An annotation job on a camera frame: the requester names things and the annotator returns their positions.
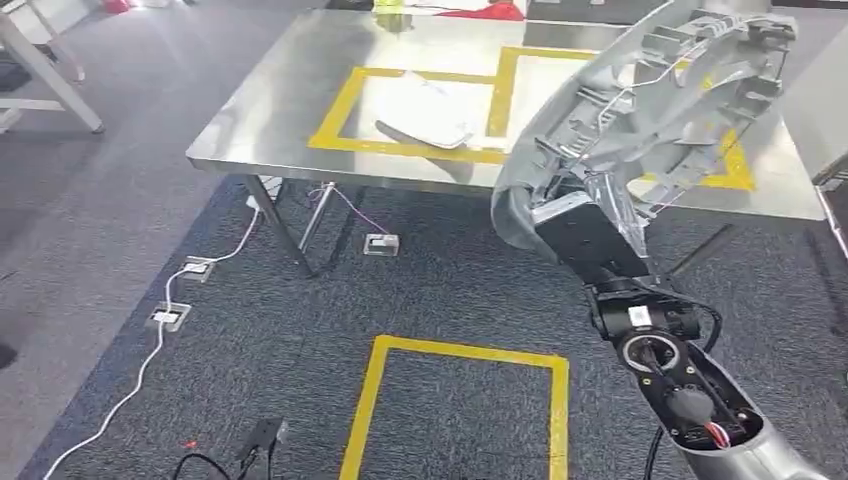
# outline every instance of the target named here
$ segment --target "black cable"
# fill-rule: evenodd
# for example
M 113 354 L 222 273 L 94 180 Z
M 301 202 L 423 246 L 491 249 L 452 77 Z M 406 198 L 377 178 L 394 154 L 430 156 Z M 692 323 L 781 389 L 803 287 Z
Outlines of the black cable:
M 709 313 L 710 316 L 713 318 L 713 329 L 710 332 L 710 336 L 707 338 L 707 343 L 704 344 L 704 352 L 710 353 L 710 351 L 712 351 L 713 347 L 715 347 L 716 343 L 718 343 L 718 339 L 721 336 L 721 329 L 722 329 L 722 326 L 724 325 L 724 318 L 721 316 L 721 314 L 718 312 L 718 310 L 716 310 L 715 308 L 713 308 L 709 304 L 706 304 L 706 303 L 704 303 L 700 300 L 697 300 L 695 298 L 692 298 L 688 295 L 684 295 L 682 293 L 677 293 L 677 292 L 674 292 L 672 290 L 666 290 L 666 289 L 663 289 L 663 288 L 658 288 L 658 287 L 654 287 L 654 286 L 651 286 L 651 285 L 646 285 L 645 283 L 643 283 L 639 280 L 636 280 L 635 278 L 631 279 L 631 283 L 636 288 L 638 288 L 640 290 L 644 290 L 646 292 L 654 293 L 656 295 L 662 295 L 662 296 L 665 296 L 665 297 L 668 297 L 668 298 L 673 298 L 674 300 L 677 300 L 677 301 L 683 302 L 683 303 L 688 303 L 690 305 L 696 306 L 696 307 L 706 311 L 707 313 Z
M 645 475 L 642 480 L 651 480 L 651 475 L 654 472 L 654 462 L 657 460 L 657 450 L 660 448 L 660 440 L 662 440 L 663 429 L 657 427 L 654 432 L 654 439 L 651 440 L 651 447 L 648 449 L 648 458 L 645 460 Z
M 239 462 L 239 466 L 241 467 L 241 471 L 239 472 L 239 476 L 236 477 L 236 480 L 244 480 L 244 477 L 247 476 L 248 470 L 253 466 L 253 462 L 256 461 L 257 450 L 253 448 L 250 450 L 250 453 L 247 454 L 247 458 L 242 459 Z
M 186 460 L 188 460 L 189 458 L 197 458 L 199 460 L 203 460 L 204 462 L 208 463 L 209 465 L 212 465 L 212 467 L 214 467 L 215 470 L 217 470 L 218 473 L 220 473 L 224 478 L 226 478 L 227 480 L 230 480 L 230 476 L 227 475 L 227 472 L 226 472 L 226 470 L 223 469 L 223 467 L 218 465 L 215 462 L 215 460 L 212 460 L 211 458 L 207 457 L 206 455 L 203 455 L 202 453 L 189 453 L 189 454 L 183 456 L 183 458 L 181 458 L 180 462 L 177 464 L 177 468 L 174 469 L 174 473 L 171 475 L 171 480 L 177 480 L 177 478 L 180 476 L 180 472 L 183 469 L 183 465 L 185 464 Z
M 268 480 L 271 480 L 271 478 L 272 478 L 271 462 L 274 460 L 274 450 L 276 448 L 277 448 L 277 440 L 274 440 L 274 442 L 271 443 L 271 447 L 268 448 L 268 455 L 267 455 L 267 458 L 268 458 L 268 473 L 267 473 Z
M 672 388 L 676 384 L 672 378 L 666 376 L 665 372 L 662 371 L 662 367 L 660 367 L 660 362 L 657 360 L 657 356 L 654 353 L 654 349 L 651 347 L 650 340 L 642 340 L 641 345 L 642 351 L 639 353 L 639 359 L 642 360 L 642 364 L 647 366 L 648 369 L 656 375 L 658 381 L 662 382 L 666 387 Z
M 704 344 L 704 352 L 710 353 L 710 351 L 712 351 L 713 347 L 715 347 L 716 343 L 718 343 L 718 339 L 721 336 L 721 328 L 724 325 L 724 318 L 722 318 L 718 310 L 704 302 L 701 302 L 700 300 L 694 299 L 688 295 L 683 295 L 682 293 L 646 285 L 636 279 L 632 279 L 632 283 L 640 290 L 673 298 L 680 302 L 697 306 L 709 313 L 710 316 L 713 317 L 713 329 L 710 332 L 710 336 L 707 338 L 707 343 Z M 651 476 L 654 472 L 654 462 L 657 460 L 657 451 L 660 448 L 660 441 L 662 440 L 662 437 L 663 428 L 657 427 L 657 431 L 654 432 L 654 438 L 651 440 L 651 446 L 648 448 L 648 458 L 645 460 L 645 474 L 642 476 L 642 480 L 651 480 Z

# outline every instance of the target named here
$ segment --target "metal floor socket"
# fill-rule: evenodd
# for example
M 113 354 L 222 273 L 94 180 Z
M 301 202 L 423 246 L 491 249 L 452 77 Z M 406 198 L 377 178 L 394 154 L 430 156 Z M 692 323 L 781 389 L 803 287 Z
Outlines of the metal floor socket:
M 212 275 L 212 269 L 215 268 L 215 264 L 211 263 L 211 260 L 211 258 L 188 255 L 183 261 L 183 264 L 180 265 L 180 270 L 188 271 L 180 275 L 180 278 L 206 283 L 206 280 Z
M 400 238 L 397 235 L 369 233 L 365 236 L 365 246 L 362 253 L 381 257 L 396 257 L 399 249 Z
M 150 312 L 144 325 L 150 328 L 159 328 L 159 322 L 162 321 L 165 323 L 165 330 L 176 332 L 180 329 L 183 322 L 185 322 L 190 311 L 191 305 L 171 302 L 170 312 L 165 313 L 167 312 L 167 304 L 165 302 L 159 302 L 156 304 L 156 308 Z

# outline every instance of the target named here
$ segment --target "table leg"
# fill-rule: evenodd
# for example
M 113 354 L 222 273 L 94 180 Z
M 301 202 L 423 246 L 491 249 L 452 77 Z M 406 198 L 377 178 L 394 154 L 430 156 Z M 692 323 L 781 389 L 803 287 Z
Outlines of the table leg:
M 5 112 L 0 113 L 0 134 L 6 133 L 12 125 L 21 119 L 21 110 L 19 108 L 9 108 Z
M 271 228 L 274 229 L 274 234 L 277 235 L 277 240 L 282 244 L 283 250 L 294 259 L 294 263 L 300 268 L 301 273 L 307 277 L 313 276 L 314 272 L 309 268 L 306 257 L 289 234 L 286 223 L 280 217 L 280 213 L 274 206 L 274 202 L 268 195 L 268 191 L 265 190 L 262 180 L 256 175 L 247 175 L 245 176 L 245 183 L 250 194 L 253 195 L 257 205 L 259 205 L 260 210 L 262 210 L 262 213 L 271 225 Z
M 309 248 L 309 242 L 315 235 L 315 231 L 318 230 L 321 219 L 324 218 L 324 211 L 327 210 L 327 204 L 330 202 L 330 198 L 333 196 L 333 190 L 335 189 L 336 182 L 330 182 L 324 186 L 324 190 L 321 192 L 321 200 L 318 201 L 318 207 L 315 209 L 315 213 L 312 214 L 312 218 L 309 219 L 309 224 L 306 225 L 306 231 L 303 232 L 303 237 L 300 238 L 298 247 L 301 252 L 306 253 L 306 249 Z
M 53 47 L 53 53 L 56 54 L 56 57 L 59 59 L 59 67 L 65 69 L 65 67 L 71 68 L 71 74 L 73 74 L 73 80 L 77 82 L 82 82 L 85 80 L 85 70 L 82 69 L 82 65 L 80 65 L 79 60 L 77 60 L 76 55 L 71 52 L 70 49 L 65 45 L 65 40 L 59 35 L 59 32 L 53 28 L 53 24 L 44 16 L 41 12 L 41 9 L 35 5 L 35 0 L 29 0 L 27 2 L 30 10 L 38 18 L 38 21 L 41 22 L 41 25 L 47 30 L 47 34 L 50 35 L 50 46 Z
M 845 256 L 845 259 L 848 260 L 848 242 L 845 240 L 845 235 L 842 231 L 842 226 L 839 225 L 839 220 L 836 219 L 836 215 L 833 214 L 833 207 L 830 206 L 830 201 L 824 194 L 822 187 L 815 186 L 816 195 L 819 197 L 819 201 L 822 203 L 822 208 L 824 208 L 824 214 L 827 218 L 827 224 L 830 226 L 830 232 L 833 233 L 833 236 L 836 238 L 836 243 L 839 244 L 839 249 L 842 250 L 842 255 Z
M 75 114 L 94 133 L 103 131 L 103 120 L 79 93 L 53 68 L 53 64 L 18 30 L 8 15 L 0 13 L 0 41 L 33 76 L 41 79 L 59 97 L 65 110 Z
M 0 370 L 8 367 L 18 358 L 18 352 L 14 348 L 0 343 Z
M 668 272 L 669 276 L 676 277 L 693 267 L 697 267 L 724 248 L 741 231 L 742 229 L 739 225 L 730 223 L 723 225 L 704 243 L 700 244 L 698 248 L 677 262 L 677 265 Z

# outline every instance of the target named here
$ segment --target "floor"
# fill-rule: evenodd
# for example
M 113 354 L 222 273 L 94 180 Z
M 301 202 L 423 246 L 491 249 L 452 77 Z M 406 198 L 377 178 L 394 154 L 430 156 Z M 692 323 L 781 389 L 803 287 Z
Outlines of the floor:
M 240 181 L 226 180 L 213 196 L 21 478 L 41 478 L 60 452 L 96 430 L 101 419 L 91 412 L 130 388 L 127 372 L 155 342 L 144 319 L 162 298 L 167 272 L 187 254 L 220 255 L 238 242 L 251 215 Z M 297 229 L 309 219 L 306 196 L 315 186 L 291 181 L 282 195 L 280 208 Z M 400 235 L 401 254 L 362 255 L 373 228 L 334 199 L 310 248 L 321 275 L 304 280 L 278 261 L 273 232 L 260 226 L 206 284 L 180 283 L 175 298 L 192 305 L 191 317 L 167 337 L 138 397 L 103 438 L 65 461 L 59 478 L 167 478 L 192 451 L 232 472 L 255 422 L 276 416 L 289 434 L 273 459 L 275 478 L 340 478 L 352 432 L 364 432 L 351 419 L 365 418 L 354 412 L 378 335 L 440 348 L 399 343 L 388 352 L 360 437 L 358 478 L 536 480 L 566 465 L 576 479 L 638 475 L 656 421 L 587 321 L 575 275 L 506 245 L 486 198 L 342 189 Z M 663 213 L 649 245 L 666 268 L 721 225 L 711 213 Z M 681 279 L 727 316 L 719 361 L 805 457 L 845 480 L 848 444 L 832 439 L 848 435 L 848 269 L 825 225 L 773 227 L 746 228 Z M 562 372 L 462 358 L 457 345 L 567 360 L 567 463 L 548 455 L 549 422 L 563 418 L 551 412 L 561 392 L 552 379 Z M 264 468 L 254 470 L 249 478 L 263 477 Z M 192 464 L 181 478 L 207 472 Z M 668 442 L 655 478 L 693 478 Z
M 69 32 L 108 130 L 32 114 L 0 136 L 0 338 L 20 351 L 0 372 L 0 478 L 27 463 L 220 182 L 188 165 L 186 146 L 319 3 L 204 0 Z M 848 12 L 780 10 L 803 32 L 791 82 Z

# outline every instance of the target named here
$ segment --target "red object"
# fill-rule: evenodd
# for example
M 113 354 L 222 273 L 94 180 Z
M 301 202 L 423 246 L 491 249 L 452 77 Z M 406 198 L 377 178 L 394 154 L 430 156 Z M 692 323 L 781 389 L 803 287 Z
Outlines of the red object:
M 103 0 L 103 10 L 109 13 L 124 13 L 131 8 L 129 0 Z
M 488 20 L 510 20 L 523 22 L 524 14 L 515 5 L 500 2 L 489 5 L 481 10 L 456 10 L 437 14 L 441 17 L 485 18 Z

